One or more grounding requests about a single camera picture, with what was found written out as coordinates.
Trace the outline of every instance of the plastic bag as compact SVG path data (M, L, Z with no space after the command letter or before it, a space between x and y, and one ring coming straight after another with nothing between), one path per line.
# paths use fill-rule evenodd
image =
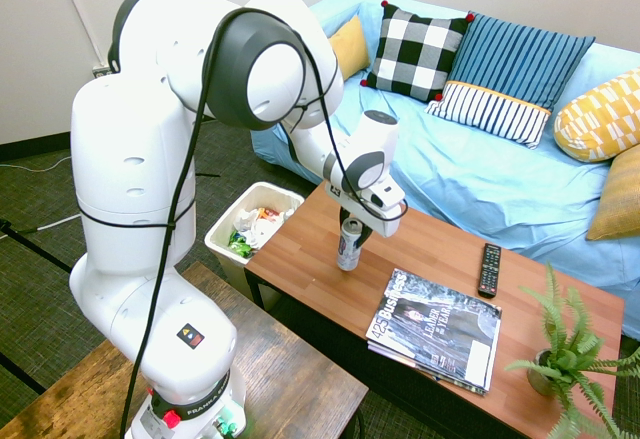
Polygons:
M251 257L267 243L293 212L293 209L277 212L266 207L251 211L240 210L233 221L235 231L229 238L229 247L242 257Z

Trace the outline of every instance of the couch cushion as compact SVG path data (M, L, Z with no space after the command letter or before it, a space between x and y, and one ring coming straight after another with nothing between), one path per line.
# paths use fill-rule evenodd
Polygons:
M616 156L587 239L640 235L640 147Z
M367 43L358 16L353 16L349 22L338 29L329 38L329 43L336 54L340 72L345 81L359 70L369 67Z
M588 91L556 116L558 146L584 162L610 159L640 142L640 67Z
M468 22L420 17L392 4L383 7L380 41L366 84L420 101L433 99L442 93Z
M474 14L443 99L426 112L537 147L551 109L594 37Z

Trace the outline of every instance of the baseboard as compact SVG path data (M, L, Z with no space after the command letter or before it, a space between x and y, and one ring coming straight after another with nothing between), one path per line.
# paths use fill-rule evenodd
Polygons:
M71 147L71 134L62 132L51 136L27 139L0 145L0 161L10 161L23 157L61 151Z

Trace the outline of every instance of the remote control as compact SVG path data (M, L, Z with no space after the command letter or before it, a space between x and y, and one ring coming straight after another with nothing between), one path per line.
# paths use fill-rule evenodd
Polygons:
M495 297L498 291L498 273L500 272L500 247L486 243L482 256L482 269L480 270L480 283L478 294L482 297Z

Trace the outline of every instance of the wooden tabletop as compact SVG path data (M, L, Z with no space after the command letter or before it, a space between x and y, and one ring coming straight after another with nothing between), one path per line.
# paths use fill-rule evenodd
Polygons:
M410 209L395 235L385 239L374 233L364 244L358 267L344 272L336 264L339 210L322 184L247 269L362 339L396 267L477 295L483 239ZM617 359L624 301L565 274L558 273L557 278L563 291L569 286L579 290L594 331L606 340L601 358ZM533 359L548 347L541 331L542 307L519 288L522 285L544 292L544 265L503 249L498 295L491 300L503 308L503 315L490 392L481 397L440 384L521 433L543 438L559 417L559 405L533 391L524 370L504 371L515 359ZM603 386L611 410L615 377L592 377ZM577 391L575 397L580 408L595 417Z
M238 329L247 382L243 438L336 438L367 388L195 263L184 277ZM0 431L0 438L117 438L132 364L105 341ZM130 417L146 394L138 377Z

